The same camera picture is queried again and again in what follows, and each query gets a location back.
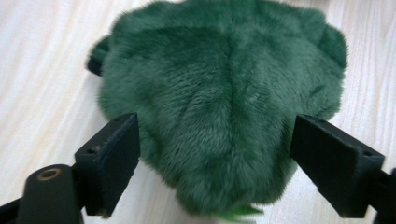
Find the wood grain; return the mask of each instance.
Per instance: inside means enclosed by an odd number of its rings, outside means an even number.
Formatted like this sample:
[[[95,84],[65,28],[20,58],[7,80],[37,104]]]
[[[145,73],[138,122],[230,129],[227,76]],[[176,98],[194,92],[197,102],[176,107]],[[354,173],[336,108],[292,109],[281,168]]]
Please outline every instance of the wood grain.
[[[96,105],[102,80],[84,67],[92,44],[122,11],[148,1],[2,0],[0,2],[0,204],[21,197],[25,178],[73,154],[106,121]],[[331,122],[396,166],[396,1],[283,1],[315,7],[342,30],[349,47],[341,111]],[[220,223],[189,217],[173,190],[140,163],[114,216],[86,223]],[[371,223],[342,219],[301,171],[257,223]]]

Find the plush turtle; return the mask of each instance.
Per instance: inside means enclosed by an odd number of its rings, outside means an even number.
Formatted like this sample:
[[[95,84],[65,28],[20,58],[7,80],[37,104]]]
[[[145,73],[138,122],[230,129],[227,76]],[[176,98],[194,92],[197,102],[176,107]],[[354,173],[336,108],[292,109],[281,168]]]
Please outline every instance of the plush turtle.
[[[195,215],[278,200],[297,114],[330,119],[347,66],[318,10],[263,0],[154,2],[92,49],[108,119],[137,112],[142,159]]]

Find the green plush toy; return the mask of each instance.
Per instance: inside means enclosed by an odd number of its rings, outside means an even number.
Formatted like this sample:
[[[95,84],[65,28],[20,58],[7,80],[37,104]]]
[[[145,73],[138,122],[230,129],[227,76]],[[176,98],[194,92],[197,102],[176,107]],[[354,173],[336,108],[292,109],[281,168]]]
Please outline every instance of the green plush toy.
[[[92,59],[106,117],[137,112],[142,158],[183,208],[224,215],[280,198],[294,119],[339,109],[347,47],[314,9],[186,0],[123,14]]]

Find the plush toy leg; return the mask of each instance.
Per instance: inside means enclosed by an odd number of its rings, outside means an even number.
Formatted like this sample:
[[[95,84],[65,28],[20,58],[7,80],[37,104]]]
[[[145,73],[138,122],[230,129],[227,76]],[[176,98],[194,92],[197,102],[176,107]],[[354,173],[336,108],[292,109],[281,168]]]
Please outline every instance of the plush toy leg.
[[[101,76],[103,60],[105,59],[108,51],[108,37],[106,36],[99,41],[92,50],[92,54],[87,63],[87,68],[90,72],[97,76]]]

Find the black mount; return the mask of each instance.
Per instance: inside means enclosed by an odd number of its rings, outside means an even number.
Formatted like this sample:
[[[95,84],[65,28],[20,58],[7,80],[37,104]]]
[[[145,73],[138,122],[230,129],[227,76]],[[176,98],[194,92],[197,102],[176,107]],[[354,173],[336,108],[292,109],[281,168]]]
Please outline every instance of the black mount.
[[[396,169],[381,170],[385,157],[329,122],[297,116],[290,155],[341,217],[364,217],[370,204],[374,223],[396,223]]]
[[[83,223],[110,217],[140,156],[137,115],[111,120],[76,154],[76,163],[47,166],[26,180],[23,196],[0,207],[0,223]]]

